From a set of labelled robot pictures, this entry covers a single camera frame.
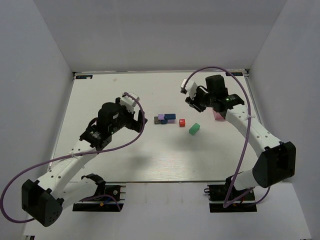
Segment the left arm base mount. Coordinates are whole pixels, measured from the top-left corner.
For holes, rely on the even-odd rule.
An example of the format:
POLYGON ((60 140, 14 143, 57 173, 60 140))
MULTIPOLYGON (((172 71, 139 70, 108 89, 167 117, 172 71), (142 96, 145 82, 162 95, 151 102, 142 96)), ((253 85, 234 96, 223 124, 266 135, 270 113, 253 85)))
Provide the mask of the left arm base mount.
POLYGON ((123 209, 126 197, 124 183, 106 184, 102 196, 87 201, 79 201, 72 206, 73 212, 119 213, 123 209))

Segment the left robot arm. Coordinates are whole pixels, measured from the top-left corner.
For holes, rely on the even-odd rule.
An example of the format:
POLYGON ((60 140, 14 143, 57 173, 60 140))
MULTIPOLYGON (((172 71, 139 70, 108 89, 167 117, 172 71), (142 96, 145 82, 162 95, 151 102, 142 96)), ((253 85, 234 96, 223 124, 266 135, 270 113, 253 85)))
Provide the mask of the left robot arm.
POLYGON ((74 186, 70 180, 111 143, 113 134, 122 128, 142 134, 147 122, 142 109, 135 116, 140 98, 125 92, 115 102, 106 102, 93 118, 65 159, 37 180, 28 179, 21 188, 22 209, 44 227, 51 226, 62 211, 82 199, 100 198, 106 182, 97 174, 81 177, 74 186))

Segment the long dark blue block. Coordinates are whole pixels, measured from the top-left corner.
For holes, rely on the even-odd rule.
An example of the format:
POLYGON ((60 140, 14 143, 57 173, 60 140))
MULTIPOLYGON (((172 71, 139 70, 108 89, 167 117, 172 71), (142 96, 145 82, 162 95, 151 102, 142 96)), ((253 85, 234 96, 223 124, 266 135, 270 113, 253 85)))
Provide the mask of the long dark blue block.
POLYGON ((175 113, 166 113, 164 115, 165 120, 175 120, 176 119, 176 114, 175 113))

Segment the purple wooden cube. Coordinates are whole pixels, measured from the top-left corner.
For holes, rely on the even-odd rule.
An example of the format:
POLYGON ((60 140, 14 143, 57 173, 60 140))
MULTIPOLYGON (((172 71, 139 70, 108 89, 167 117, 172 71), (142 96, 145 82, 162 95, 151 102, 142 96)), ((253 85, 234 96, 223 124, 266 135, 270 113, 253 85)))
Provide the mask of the purple wooden cube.
POLYGON ((165 118, 164 118, 164 115, 163 114, 158 114, 158 119, 159 120, 164 120, 165 118))
POLYGON ((175 120, 174 119, 168 119, 167 120, 167 124, 174 124, 175 123, 175 120))

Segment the olive wooden cube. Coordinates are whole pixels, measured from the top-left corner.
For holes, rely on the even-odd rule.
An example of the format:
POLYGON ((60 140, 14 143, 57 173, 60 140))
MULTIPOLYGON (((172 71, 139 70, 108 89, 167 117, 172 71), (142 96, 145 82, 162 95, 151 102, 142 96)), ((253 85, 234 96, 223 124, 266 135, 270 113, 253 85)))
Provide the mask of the olive wooden cube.
POLYGON ((157 116, 154 117, 154 124, 159 125, 161 122, 157 116))

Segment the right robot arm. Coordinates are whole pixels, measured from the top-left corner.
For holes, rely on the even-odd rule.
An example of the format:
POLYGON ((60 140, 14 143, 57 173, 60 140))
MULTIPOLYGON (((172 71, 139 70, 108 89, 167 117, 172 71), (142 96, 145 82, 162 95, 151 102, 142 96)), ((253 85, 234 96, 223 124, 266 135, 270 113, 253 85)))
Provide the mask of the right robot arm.
POLYGON ((202 89, 190 79, 183 80, 181 92, 187 95, 186 103, 200 113, 206 108, 219 113, 242 134, 257 156, 252 169, 239 171, 226 179, 229 198, 234 199, 255 187, 268 188, 293 177, 296 168, 295 145, 275 137, 256 120, 240 96, 229 94, 223 76, 212 75, 205 82, 206 88, 202 89))

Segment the pink plastic bin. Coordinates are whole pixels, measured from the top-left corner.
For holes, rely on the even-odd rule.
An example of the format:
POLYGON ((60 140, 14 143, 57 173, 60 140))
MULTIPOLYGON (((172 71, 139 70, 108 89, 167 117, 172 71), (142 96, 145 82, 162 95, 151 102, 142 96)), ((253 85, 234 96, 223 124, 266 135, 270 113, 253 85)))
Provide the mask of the pink plastic bin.
POLYGON ((213 113, 214 119, 216 121, 224 121, 225 120, 219 112, 212 110, 212 113, 213 113))

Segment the green wooden block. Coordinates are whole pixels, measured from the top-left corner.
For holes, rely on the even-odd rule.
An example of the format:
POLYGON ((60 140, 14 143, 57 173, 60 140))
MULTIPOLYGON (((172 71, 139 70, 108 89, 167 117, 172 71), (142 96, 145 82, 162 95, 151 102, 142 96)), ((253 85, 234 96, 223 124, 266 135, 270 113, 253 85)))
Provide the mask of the green wooden block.
POLYGON ((192 127, 188 130, 188 133, 194 136, 199 130, 200 130, 200 125, 198 123, 194 123, 192 127))

